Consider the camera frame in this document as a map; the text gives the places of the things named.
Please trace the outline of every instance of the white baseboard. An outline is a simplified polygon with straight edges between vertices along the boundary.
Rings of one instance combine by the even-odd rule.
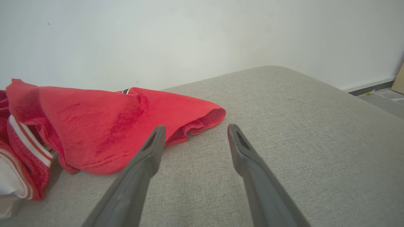
[[[371,87],[371,86],[375,86],[375,85],[384,84],[384,83],[387,83],[387,82],[394,81],[396,79],[396,77],[397,76],[392,76],[392,77],[384,79],[384,80],[368,81],[368,82],[365,82],[365,83],[362,83],[362,84],[357,84],[357,85],[354,85],[354,86],[348,86],[348,87],[342,88],[341,90],[343,90],[345,92],[356,91],[356,90],[368,88],[368,87]]]

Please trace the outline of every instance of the red cloth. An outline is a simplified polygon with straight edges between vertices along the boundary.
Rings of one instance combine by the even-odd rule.
[[[168,92],[130,88],[122,92],[38,87],[13,79],[6,89],[17,122],[36,127],[69,173],[111,174],[125,167],[157,125],[166,146],[218,125],[220,106]]]

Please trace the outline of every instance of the white and red garment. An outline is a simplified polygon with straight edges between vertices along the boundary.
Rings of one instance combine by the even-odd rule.
[[[41,200],[53,150],[69,173],[122,170],[157,125],[166,146],[218,125],[215,103],[168,92],[38,87],[13,79],[0,91],[0,218],[17,198]]]

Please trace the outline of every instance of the gray floor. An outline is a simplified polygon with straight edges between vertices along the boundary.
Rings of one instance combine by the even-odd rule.
[[[357,96],[366,102],[404,120],[404,95],[385,88]]]

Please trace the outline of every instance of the gray fabric surface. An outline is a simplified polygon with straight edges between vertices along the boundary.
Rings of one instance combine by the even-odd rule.
[[[252,225],[231,162],[229,123],[242,129],[312,226],[404,223],[404,120],[276,66],[166,91],[215,102],[227,115],[164,151],[141,226]],[[116,177],[69,175],[57,166],[53,172],[43,201],[24,202],[19,215],[0,224],[80,226]]]

